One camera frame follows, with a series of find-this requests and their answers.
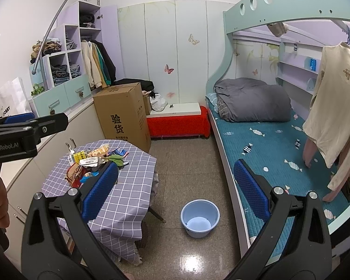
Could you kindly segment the yellow snack packet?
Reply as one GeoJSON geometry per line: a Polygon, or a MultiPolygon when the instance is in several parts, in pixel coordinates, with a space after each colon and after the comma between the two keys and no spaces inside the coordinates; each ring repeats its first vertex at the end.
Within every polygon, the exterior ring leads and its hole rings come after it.
{"type": "Polygon", "coordinates": [[[85,151],[79,151],[79,152],[75,152],[73,154],[73,160],[75,163],[79,164],[80,160],[86,159],[86,153],[85,151]]]}

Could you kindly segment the red brown snack bag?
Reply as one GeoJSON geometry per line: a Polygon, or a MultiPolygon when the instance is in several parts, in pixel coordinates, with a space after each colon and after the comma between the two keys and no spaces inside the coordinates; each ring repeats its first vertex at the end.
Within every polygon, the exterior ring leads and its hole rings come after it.
{"type": "Polygon", "coordinates": [[[74,163],[66,171],[65,179],[72,188],[79,188],[81,186],[81,179],[87,173],[87,169],[74,163]]]}

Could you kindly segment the orange white snack bag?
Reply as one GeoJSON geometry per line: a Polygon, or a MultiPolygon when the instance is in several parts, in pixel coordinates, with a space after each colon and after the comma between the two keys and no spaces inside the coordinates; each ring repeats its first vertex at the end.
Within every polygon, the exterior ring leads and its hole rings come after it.
{"type": "Polygon", "coordinates": [[[105,157],[109,153],[109,144],[103,144],[99,148],[90,151],[88,158],[105,157]]]}

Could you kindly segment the green leaf artificial plant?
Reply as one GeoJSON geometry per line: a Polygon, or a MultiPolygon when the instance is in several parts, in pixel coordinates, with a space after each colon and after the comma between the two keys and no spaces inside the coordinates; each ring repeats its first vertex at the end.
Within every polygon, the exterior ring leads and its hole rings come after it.
{"type": "Polygon", "coordinates": [[[116,155],[116,154],[112,154],[112,155],[108,155],[107,157],[104,157],[104,161],[114,162],[119,168],[126,165],[123,156],[116,155]]]}

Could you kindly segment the blue orange snack wrapper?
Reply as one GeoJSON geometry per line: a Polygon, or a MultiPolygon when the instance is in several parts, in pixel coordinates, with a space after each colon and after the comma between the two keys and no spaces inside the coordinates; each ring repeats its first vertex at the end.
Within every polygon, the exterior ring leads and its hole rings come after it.
{"type": "Polygon", "coordinates": [[[109,152],[109,155],[117,155],[119,157],[125,158],[128,155],[128,151],[122,148],[117,148],[111,152],[109,152]]]}

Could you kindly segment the blue plastic trash bucket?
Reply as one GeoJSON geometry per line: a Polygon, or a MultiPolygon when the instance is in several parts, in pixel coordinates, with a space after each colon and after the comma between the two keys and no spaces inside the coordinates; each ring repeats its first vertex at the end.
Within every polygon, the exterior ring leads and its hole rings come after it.
{"type": "Polygon", "coordinates": [[[187,234],[196,239],[206,237],[218,225],[220,216],[217,205],[206,199],[192,200],[180,214],[187,234]]]}

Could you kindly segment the white low cabinet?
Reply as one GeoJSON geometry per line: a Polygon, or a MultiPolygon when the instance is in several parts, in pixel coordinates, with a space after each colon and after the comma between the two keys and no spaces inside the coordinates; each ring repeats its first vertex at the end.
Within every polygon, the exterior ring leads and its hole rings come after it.
{"type": "Polygon", "coordinates": [[[92,98],[68,110],[67,116],[69,125],[66,131],[44,138],[37,146],[36,157],[6,162],[1,168],[10,217],[7,229],[10,244],[5,255],[16,266],[21,264],[22,234],[33,195],[42,189],[58,160],[68,153],[66,144],[82,146],[104,138],[92,98]]]}

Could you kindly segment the white paper bag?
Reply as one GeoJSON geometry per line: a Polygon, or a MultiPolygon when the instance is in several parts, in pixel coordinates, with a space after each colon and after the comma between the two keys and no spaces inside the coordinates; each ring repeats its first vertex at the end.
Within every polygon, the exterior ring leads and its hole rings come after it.
{"type": "Polygon", "coordinates": [[[20,77],[6,82],[0,88],[0,112],[2,116],[13,116],[31,112],[20,77]]]}

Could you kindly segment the purple checked tablecloth table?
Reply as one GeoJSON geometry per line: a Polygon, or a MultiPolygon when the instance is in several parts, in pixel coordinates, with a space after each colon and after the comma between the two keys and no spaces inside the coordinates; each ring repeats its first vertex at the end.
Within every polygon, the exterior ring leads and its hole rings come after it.
{"type": "Polygon", "coordinates": [[[119,170],[117,183],[88,226],[112,260],[124,259],[137,266],[141,256],[135,242],[142,239],[141,222],[150,207],[157,159],[122,140],[99,140],[77,149],[92,151],[105,144],[111,151],[128,151],[127,164],[119,170]]]}

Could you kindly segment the large cardboard box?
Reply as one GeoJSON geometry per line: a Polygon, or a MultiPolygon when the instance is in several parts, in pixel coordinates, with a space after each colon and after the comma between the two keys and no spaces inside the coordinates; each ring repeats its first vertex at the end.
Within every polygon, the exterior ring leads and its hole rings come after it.
{"type": "Polygon", "coordinates": [[[104,88],[93,96],[107,139],[122,140],[148,152],[151,138],[139,83],[104,88]]]}

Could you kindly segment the purple teal wardrobe shelf unit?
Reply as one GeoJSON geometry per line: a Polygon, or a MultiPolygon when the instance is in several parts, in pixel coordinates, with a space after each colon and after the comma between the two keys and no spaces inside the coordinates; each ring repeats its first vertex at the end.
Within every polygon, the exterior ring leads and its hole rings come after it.
{"type": "Polygon", "coordinates": [[[49,33],[55,49],[42,56],[42,77],[32,78],[45,89],[29,101],[37,116],[65,112],[101,89],[90,88],[88,83],[82,41],[101,42],[115,65],[116,80],[124,77],[117,6],[77,1],[62,10],[55,23],[49,33]]]}

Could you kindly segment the teal quilted bed mattress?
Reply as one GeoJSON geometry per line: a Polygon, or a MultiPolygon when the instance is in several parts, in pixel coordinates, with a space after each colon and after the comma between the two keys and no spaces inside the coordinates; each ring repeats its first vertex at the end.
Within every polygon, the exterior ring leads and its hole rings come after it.
{"type": "Polygon", "coordinates": [[[207,109],[233,204],[240,253],[245,254],[264,222],[253,213],[234,177],[233,166],[238,159],[243,159],[271,186],[280,186],[291,195],[315,191],[325,196],[336,167],[327,168],[320,154],[312,159],[311,168],[305,166],[302,149],[307,137],[301,130],[304,121],[295,113],[286,123],[230,123],[221,119],[210,102],[207,109]]]}

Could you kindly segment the white plastic bag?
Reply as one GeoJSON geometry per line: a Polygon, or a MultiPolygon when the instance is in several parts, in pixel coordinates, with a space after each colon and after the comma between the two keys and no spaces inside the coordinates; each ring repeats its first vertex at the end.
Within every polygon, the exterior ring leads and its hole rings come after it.
{"type": "Polygon", "coordinates": [[[150,106],[155,112],[162,112],[165,110],[168,102],[161,96],[161,94],[155,93],[154,97],[150,96],[150,106]]]}

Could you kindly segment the cream hanging sweater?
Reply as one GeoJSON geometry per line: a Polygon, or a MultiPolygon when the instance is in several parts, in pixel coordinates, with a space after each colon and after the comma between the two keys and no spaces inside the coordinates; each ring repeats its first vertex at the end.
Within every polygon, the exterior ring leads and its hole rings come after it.
{"type": "Polygon", "coordinates": [[[328,183],[336,191],[350,170],[350,46],[344,42],[325,46],[310,102],[302,126],[307,147],[317,149],[327,168],[340,159],[339,169],[328,183]]]}

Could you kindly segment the red covered low bench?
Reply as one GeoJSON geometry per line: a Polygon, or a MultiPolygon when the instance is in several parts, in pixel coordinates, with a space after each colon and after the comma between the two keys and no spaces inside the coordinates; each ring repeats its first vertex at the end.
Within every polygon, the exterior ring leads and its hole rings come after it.
{"type": "Polygon", "coordinates": [[[152,138],[205,137],[211,134],[207,108],[200,106],[198,114],[176,116],[147,116],[152,138]]]}

